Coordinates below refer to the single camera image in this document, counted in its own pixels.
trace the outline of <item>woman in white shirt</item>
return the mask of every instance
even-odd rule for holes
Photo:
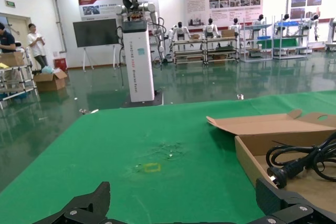
[[[41,34],[36,32],[36,26],[34,24],[29,24],[28,28],[30,30],[30,33],[28,34],[29,46],[32,49],[34,58],[41,65],[41,69],[43,69],[48,65],[46,51],[44,49],[46,43]]]

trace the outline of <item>man in dark shirt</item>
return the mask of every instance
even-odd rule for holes
[[[0,49],[3,53],[15,52],[15,39],[13,35],[5,30],[5,25],[0,23]]]
[[[3,53],[6,52],[15,52],[16,47],[15,47],[15,38],[13,35],[11,35],[9,32],[5,30],[5,25],[0,23],[0,49]],[[6,81],[20,81],[20,74],[18,70],[7,70],[4,72],[4,78]],[[13,88],[13,89],[22,89],[23,86],[22,84],[15,83],[15,84],[8,84],[8,88]]]

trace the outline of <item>red trash bin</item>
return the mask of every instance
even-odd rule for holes
[[[67,62],[65,58],[54,59],[55,68],[60,68],[63,72],[67,71]]]

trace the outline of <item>green table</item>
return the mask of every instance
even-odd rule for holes
[[[102,181],[111,183],[108,217],[129,224],[247,223],[263,213],[236,159],[234,136],[205,117],[295,108],[336,113],[335,95],[273,95],[82,116],[2,192],[0,223],[37,221]]]

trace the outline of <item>exit sign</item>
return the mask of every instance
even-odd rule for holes
[[[5,4],[6,4],[6,6],[8,6],[8,7],[15,8],[15,3],[12,2],[12,1],[7,1],[7,0],[5,0]]]

